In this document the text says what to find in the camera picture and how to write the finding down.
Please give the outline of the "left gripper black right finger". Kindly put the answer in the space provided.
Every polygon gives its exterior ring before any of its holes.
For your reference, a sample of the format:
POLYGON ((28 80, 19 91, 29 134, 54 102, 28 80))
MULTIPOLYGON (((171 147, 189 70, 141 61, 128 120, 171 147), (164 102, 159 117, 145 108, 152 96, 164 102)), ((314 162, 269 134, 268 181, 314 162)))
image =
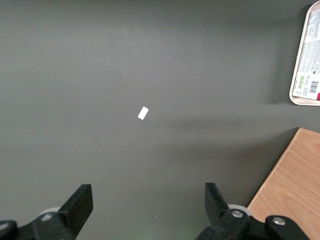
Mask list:
POLYGON ((205 184, 205 211, 210 226, 197 240, 308 240, 309 237, 292 219, 282 215, 258 221, 247 208, 230 208, 215 183, 205 184))

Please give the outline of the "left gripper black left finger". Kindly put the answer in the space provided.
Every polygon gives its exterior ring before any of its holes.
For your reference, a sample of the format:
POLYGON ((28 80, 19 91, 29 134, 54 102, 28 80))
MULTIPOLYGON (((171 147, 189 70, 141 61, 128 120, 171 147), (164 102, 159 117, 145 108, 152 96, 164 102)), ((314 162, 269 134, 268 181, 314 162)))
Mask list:
POLYGON ((75 240, 93 211, 92 186, 82 184, 58 209, 50 208, 24 226, 0 222, 2 240, 75 240))

